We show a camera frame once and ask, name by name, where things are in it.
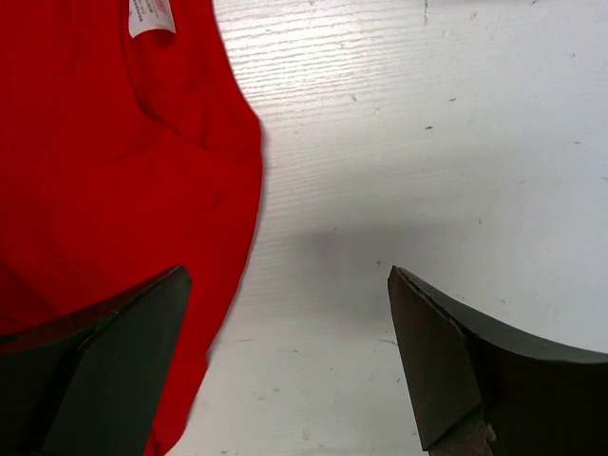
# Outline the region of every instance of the stain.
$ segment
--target stain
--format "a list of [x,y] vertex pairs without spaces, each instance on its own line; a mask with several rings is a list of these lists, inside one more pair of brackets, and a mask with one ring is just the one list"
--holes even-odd
[[391,344],[391,345],[394,345],[395,347],[399,347],[399,345],[394,340],[378,339],[378,342],[382,342],[383,344]]

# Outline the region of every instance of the white table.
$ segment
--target white table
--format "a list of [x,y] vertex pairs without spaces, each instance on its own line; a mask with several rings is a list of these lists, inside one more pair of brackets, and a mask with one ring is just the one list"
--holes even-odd
[[251,264],[175,456],[422,454],[395,263],[608,352],[608,3],[217,0],[267,132]]

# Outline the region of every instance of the white label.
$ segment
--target white label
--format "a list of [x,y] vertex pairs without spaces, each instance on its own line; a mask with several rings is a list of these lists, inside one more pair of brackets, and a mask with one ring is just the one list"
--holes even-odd
[[149,30],[175,33],[169,0],[129,0],[129,34],[135,38]]

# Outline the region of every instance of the red garment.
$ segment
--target red garment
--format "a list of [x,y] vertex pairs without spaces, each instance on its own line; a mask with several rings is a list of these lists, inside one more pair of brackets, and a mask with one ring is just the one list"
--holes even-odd
[[193,277],[146,454],[180,438],[235,295],[261,187],[260,128],[211,0],[131,38],[127,0],[3,0],[0,333],[176,264]]

